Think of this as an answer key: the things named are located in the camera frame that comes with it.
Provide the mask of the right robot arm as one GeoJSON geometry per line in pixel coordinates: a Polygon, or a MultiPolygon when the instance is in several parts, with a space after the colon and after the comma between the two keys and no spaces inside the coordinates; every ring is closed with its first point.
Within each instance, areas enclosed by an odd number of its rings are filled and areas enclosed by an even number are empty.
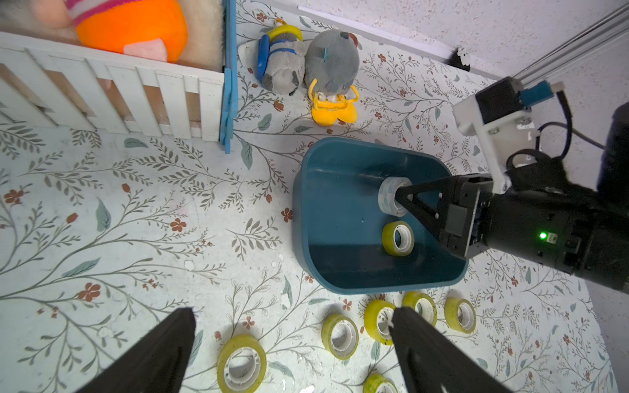
{"type": "Polygon", "coordinates": [[[613,115],[596,190],[567,179],[558,157],[517,169],[503,194],[488,175],[457,175],[395,191],[395,200],[456,258],[488,249],[628,292],[628,105],[613,115]]]}

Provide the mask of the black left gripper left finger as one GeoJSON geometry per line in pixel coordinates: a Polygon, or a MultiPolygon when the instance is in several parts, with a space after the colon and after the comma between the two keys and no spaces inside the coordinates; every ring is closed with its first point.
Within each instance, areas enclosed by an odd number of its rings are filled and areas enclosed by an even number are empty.
{"type": "Polygon", "coordinates": [[[81,392],[178,392],[195,337],[190,308],[179,308],[130,348],[81,392]]]}

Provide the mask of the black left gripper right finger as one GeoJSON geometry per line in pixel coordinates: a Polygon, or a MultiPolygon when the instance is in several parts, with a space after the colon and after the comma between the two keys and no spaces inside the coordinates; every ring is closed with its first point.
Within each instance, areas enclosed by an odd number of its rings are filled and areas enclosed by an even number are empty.
{"type": "Polygon", "coordinates": [[[397,308],[389,323],[409,392],[507,392],[417,312],[397,308]]]}

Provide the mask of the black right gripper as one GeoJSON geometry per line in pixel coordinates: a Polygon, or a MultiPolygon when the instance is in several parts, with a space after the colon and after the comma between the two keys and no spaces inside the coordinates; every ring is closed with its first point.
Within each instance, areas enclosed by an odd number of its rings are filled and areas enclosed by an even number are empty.
{"type": "Polygon", "coordinates": [[[487,174],[457,175],[401,186],[395,200],[450,254],[469,260],[486,250],[479,227],[492,189],[487,174]]]}

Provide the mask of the clear transparent tape roll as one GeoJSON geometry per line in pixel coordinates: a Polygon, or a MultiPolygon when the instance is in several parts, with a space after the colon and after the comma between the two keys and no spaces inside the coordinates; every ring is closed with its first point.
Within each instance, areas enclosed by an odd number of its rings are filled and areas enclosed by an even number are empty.
{"type": "Polygon", "coordinates": [[[411,186],[411,181],[404,177],[388,177],[383,180],[378,190],[378,206],[386,215],[403,217],[408,213],[404,206],[396,201],[396,191],[399,188],[411,186]]]}

